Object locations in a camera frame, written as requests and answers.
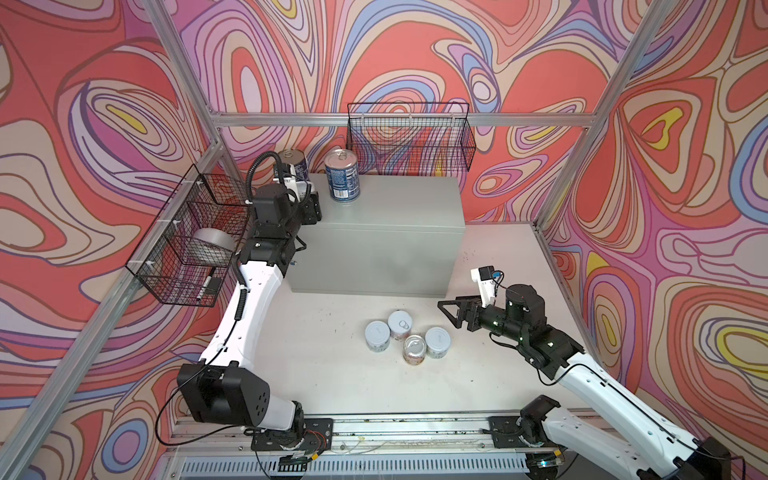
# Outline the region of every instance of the can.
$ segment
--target can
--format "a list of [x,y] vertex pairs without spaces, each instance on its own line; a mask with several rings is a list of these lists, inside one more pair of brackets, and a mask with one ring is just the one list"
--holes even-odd
[[427,342],[427,355],[433,359],[441,359],[451,348],[451,336],[440,326],[427,330],[424,340]]
[[366,343],[373,352],[383,352],[389,346],[389,327],[381,320],[374,320],[366,327]]
[[296,170],[296,179],[310,181],[310,168],[307,165],[304,152],[301,150],[288,149],[278,153],[280,160],[286,165],[293,165]]
[[351,202],[360,196],[360,178],[357,155],[351,150],[336,147],[323,157],[331,198],[337,202]]
[[392,331],[392,338],[402,340],[411,334],[413,328],[413,319],[405,310],[396,310],[387,319],[389,330]]
[[419,335],[411,335],[402,346],[402,358],[411,365],[418,365],[424,361],[427,353],[427,343]]

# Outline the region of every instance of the blue can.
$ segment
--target blue can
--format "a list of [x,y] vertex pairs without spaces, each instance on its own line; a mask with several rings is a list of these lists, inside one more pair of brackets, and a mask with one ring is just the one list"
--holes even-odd
[[278,155],[280,155],[280,160],[285,165],[293,165],[293,168],[296,169],[297,180],[304,180],[305,182],[310,181],[310,168],[307,166],[304,152],[301,150],[289,149],[281,151]]
[[354,152],[334,148],[323,157],[323,163],[326,165],[331,198],[337,202],[351,202],[360,196],[360,177]]

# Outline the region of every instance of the wire basket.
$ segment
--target wire basket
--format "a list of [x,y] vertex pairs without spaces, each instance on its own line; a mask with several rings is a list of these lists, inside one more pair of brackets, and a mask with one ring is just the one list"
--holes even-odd
[[[248,222],[250,209],[245,199],[242,182],[227,175],[197,172],[190,193],[167,222],[159,241],[146,258],[129,261],[126,267],[161,303],[213,306]],[[203,228],[228,234],[235,248],[196,238]]]
[[475,156],[468,112],[463,101],[350,103],[346,147],[360,173],[454,177]]

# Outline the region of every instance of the patterned wall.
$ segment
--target patterned wall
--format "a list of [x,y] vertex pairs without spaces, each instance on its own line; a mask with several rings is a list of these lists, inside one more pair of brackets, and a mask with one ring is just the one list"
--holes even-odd
[[681,2],[546,230],[612,374],[762,479],[767,78],[765,2]]
[[[644,0],[196,0],[171,11],[214,110],[464,99],[493,113],[593,111],[646,8]],[[532,220],[579,131],[475,129],[475,163],[459,178],[466,220]],[[222,134],[244,170],[268,147],[299,147],[318,171],[346,129]]]
[[0,442],[205,147],[135,2],[0,4]]

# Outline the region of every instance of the perforated metal strip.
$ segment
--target perforated metal strip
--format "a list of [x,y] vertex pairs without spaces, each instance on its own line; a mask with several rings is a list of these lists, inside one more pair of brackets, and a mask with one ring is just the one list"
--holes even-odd
[[[261,457],[273,477],[296,475],[278,472],[277,457]],[[526,473],[523,453],[462,453],[413,455],[328,455],[309,463],[305,476],[417,475],[450,473]],[[223,478],[259,475],[256,457],[187,457],[182,478]]]

